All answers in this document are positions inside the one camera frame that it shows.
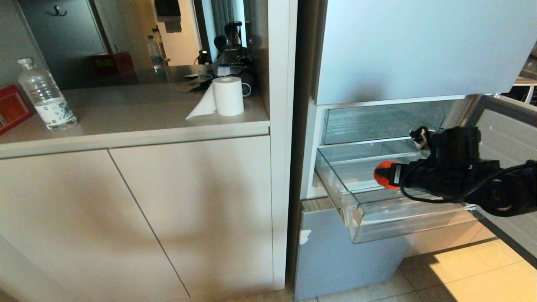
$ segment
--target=floor tile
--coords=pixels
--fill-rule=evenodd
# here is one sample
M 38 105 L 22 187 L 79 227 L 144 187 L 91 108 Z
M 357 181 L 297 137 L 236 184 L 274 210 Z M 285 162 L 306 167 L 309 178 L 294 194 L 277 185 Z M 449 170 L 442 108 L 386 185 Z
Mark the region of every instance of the floor tile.
M 416 290 L 490 271 L 469 247 L 406 258 L 400 269 Z
M 454 226 L 409 234 L 406 238 L 412 245 L 406 257 L 465 245 L 469 243 L 482 228 L 483 225 L 479 221 L 470 221 Z
M 493 271 L 418 291 L 423 302 L 522 302 Z
M 481 241 L 481 240 L 486 240 L 486 239 L 491 239 L 491 238 L 495 238 L 495 237 L 496 237 L 496 235 L 494 235 L 493 232 L 491 232 L 487 227 L 483 226 L 479 230 L 479 232 L 477 232 L 475 237 L 472 238 L 472 240 L 470 240 L 470 243 Z
M 0 302 L 17 302 L 15 299 L 8 296 L 8 294 L 0 291 Z
M 274 291 L 262 293 L 254 296 L 247 296 L 235 300 L 227 300 L 226 302 L 293 302 L 293 293 L 290 290 Z
M 319 302 L 370 302 L 412 291 L 413 288 L 403 273 L 400 270 L 396 270 L 394 276 L 388 281 L 355 290 L 317 297 L 317 300 Z
M 494 271 L 523 301 L 537 301 L 537 270 L 521 261 Z
M 497 269 L 524 260 L 502 240 L 494 240 L 470 247 L 491 268 Z
M 399 296 L 375 300 L 375 302 L 422 302 L 416 292 L 400 294 Z

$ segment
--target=refrigerator door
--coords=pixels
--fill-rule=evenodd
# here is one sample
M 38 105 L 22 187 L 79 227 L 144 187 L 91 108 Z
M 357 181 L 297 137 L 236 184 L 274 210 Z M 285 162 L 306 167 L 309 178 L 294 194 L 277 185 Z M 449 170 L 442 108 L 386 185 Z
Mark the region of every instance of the refrigerator door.
M 311 89 L 317 105 L 507 92 L 537 40 L 534 0 L 321 6 L 320 24 L 302 29 L 322 28 Z
M 480 157 L 500 160 L 502 168 L 537 159 L 537 107 L 506 97 L 483 96 L 467 126 L 481 131 Z M 479 211 L 528 252 L 537 257 L 537 212 L 496 217 Z

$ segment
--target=black cable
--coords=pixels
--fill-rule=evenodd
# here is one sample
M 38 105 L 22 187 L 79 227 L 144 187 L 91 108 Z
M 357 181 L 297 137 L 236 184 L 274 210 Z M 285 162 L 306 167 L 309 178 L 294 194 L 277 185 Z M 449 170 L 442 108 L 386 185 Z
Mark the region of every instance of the black cable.
M 481 180 L 480 182 L 478 182 L 475 185 L 473 185 L 472 187 L 470 187 L 470 189 L 468 189 L 468 190 L 466 190 L 464 192 L 461 192 L 460 194 L 458 194 L 458 195 L 456 195 L 454 197 L 451 197 L 451 198 L 447 198 L 447 199 L 428 199 L 428 198 L 420 198 L 420 197 L 412 196 L 412 195 L 408 194 L 407 192 L 405 192 L 404 187 L 403 187 L 404 181 L 406 180 L 406 178 L 410 174 L 410 172 L 412 172 L 417 167 L 419 167 L 420 164 L 422 164 L 423 162 L 417 163 L 414 167 L 410 168 L 410 170 L 408 170 L 408 172 L 405 173 L 405 175 L 403 176 L 403 178 L 401 180 L 401 193 L 403 193 L 403 195 L 405 195 L 407 198 L 410 198 L 412 200 L 416 200 L 418 202 L 434 203 L 434 204 L 443 204 L 443 203 L 455 202 L 455 201 L 457 201 L 459 199 L 462 199 L 464 197 L 467 197 L 468 195 L 470 195 L 470 194 L 474 193 L 475 191 L 479 190 L 480 188 L 482 188 L 484 185 L 486 185 L 489 181 L 491 181 L 495 177 L 498 177 L 498 176 L 500 176 L 502 174 L 505 174 L 505 173 L 508 173 L 508 172 L 513 172 L 513 171 L 529 168 L 529 167 L 531 167 L 533 165 L 533 163 L 531 163 L 531 162 L 526 162 L 525 164 L 520 164 L 518 166 L 513 166 L 513 167 L 510 167 L 510 168 L 506 168 L 506 169 L 494 172 L 491 175 L 487 176 L 485 179 Z

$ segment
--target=tiled floor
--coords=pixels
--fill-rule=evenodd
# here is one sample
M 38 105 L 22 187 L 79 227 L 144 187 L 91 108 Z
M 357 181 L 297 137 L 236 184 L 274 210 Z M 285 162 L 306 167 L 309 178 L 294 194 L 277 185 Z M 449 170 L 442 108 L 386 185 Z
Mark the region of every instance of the tiled floor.
M 290 302 L 289 291 L 233 302 Z M 501 240 L 406 258 L 393 278 L 306 302 L 537 302 L 537 270 Z

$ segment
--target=countertop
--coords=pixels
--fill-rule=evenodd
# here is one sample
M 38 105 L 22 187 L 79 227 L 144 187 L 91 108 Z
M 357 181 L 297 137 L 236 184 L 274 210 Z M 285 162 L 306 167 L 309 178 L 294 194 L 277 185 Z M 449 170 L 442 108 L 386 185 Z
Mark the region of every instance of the countertop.
M 78 125 L 50 131 L 34 114 L 0 135 L 0 158 L 269 133 L 269 117 L 257 94 L 244 99 L 244 112 L 237 116 L 215 113 L 186 120 L 204 91 L 181 92 L 177 85 L 64 91 Z
M 121 74 L 100 77 L 96 76 L 90 81 L 79 83 L 76 88 L 97 88 L 107 86 L 122 85 L 146 85 L 146 84 L 166 84 L 187 82 L 190 79 L 187 75 L 196 73 L 213 73 L 213 66 L 208 65 L 186 65 L 186 66 L 166 66 L 157 71 L 153 68 L 138 68 Z

